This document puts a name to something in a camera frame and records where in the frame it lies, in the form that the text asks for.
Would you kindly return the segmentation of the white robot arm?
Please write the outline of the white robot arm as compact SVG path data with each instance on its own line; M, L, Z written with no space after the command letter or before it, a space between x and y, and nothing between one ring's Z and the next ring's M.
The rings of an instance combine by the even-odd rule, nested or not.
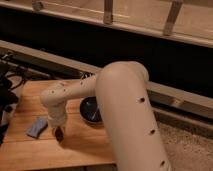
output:
M56 83L40 99L50 125L60 127L69 100L94 96L118 171L172 171L147 94L148 80L142 64L114 62L71 85Z

